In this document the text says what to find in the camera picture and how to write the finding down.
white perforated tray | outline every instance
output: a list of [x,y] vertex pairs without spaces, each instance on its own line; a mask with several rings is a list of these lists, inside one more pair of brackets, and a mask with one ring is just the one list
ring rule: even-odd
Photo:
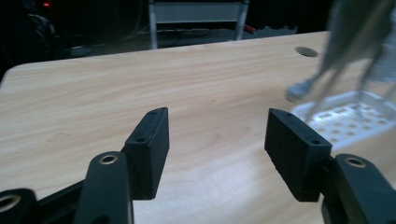
[[[304,120],[313,104],[297,105],[291,113]],[[396,125],[396,105],[370,92],[363,93],[359,104],[356,91],[328,97],[319,111],[308,125],[332,143],[332,150],[385,132]]]

wooden table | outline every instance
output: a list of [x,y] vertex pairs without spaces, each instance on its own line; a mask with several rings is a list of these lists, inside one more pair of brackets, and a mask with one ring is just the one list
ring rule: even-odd
[[[136,223],[322,223],[320,203],[291,196],[264,136],[268,108],[292,109],[285,88],[317,68],[318,57],[295,48],[321,55],[326,36],[17,66],[0,89],[0,191],[29,188],[41,199],[81,180],[95,155],[120,150],[146,112],[167,106],[171,147],[157,198],[134,202]],[[363,66],[334,92],[351,90]],[[395,135],[340,152],[370,160],[395,187]]]

